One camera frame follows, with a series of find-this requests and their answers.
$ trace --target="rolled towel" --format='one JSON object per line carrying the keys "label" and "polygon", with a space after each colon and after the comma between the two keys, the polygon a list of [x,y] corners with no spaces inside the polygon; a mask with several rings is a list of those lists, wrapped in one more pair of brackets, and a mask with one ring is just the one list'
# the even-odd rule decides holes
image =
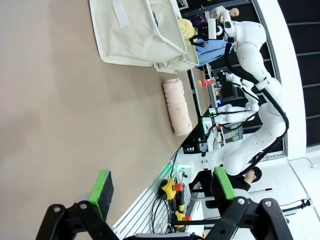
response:
{"label": "rolled towel", "polygon": [[189,39],[197,34],[191,21],[184,18],[179,18],[179,25],[184,39]]}
{"label": "rolled towel", "polygon": [[181,136],[190,133],[192,123],[181,80],[178,78],[167,80],[163,84],[163,90],[174,134]]}

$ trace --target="beige tabletop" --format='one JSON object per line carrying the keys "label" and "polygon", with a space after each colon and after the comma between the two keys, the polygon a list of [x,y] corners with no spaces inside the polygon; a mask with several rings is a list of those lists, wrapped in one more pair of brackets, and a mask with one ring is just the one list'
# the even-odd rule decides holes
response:
{"label": "beige tabletop", "polygon": [[[112,226],[186,138],[162,87],[176,76],[102,62],[87,0],[0,6],[0,239],[35,239],[47,207],[71,206],[106,167]],[[188,75],[178,77],[194,128]]]}
{"label": "beige tabletop", "polygon": [[204,71],[199,70],[198,68],[192,68],[192,76],[196,88],[196,95],[198,105],[200,107],[201,116],[205,114],[208,108],[211,105],[210,94],[207,86],[202,86],[199,81],[205,81],[206,75]]}

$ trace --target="blue cloth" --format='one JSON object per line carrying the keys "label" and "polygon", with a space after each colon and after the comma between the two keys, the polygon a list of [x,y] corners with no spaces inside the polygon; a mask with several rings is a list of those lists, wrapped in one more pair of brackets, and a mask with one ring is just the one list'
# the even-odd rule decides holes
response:
{"label": "blue cloth", "polygon": [[[197,43],[203,42],[202,39],[198,39],[196,41]],[[226,44],[227,42],[224,40],[209,40],[204,41],[205,46],[195,46],[196,54],[198,55],[199,59],[199,65],[198,67],[201,67],[202,65],[211,63],[212,61],[220,58],[225,54]]]}

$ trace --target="person with black hair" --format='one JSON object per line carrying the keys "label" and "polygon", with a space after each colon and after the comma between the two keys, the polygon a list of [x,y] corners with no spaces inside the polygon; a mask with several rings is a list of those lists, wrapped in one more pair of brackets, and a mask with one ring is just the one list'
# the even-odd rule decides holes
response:
{"label": "person with black hair", "polygon": [[[262,171],[257,166],[248,171],[245,176],[228,175],[230,183],[234,189],[242,189],[248,191],[252,183],[259,181],[262,177]],[[199,182],[204,191],[211,191],[212,172],[199,171],[194,180],[189,184],[190,190]]]}

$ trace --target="yellow rolled towel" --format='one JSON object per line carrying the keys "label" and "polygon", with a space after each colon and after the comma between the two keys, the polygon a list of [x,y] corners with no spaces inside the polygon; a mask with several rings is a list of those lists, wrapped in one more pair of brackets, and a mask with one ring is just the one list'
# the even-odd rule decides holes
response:
{"label": "yellow rolled towel", "polygon": [[196,35],[197,32],[189,20],[180,18],[179,25],[184,39],[189,39]]}

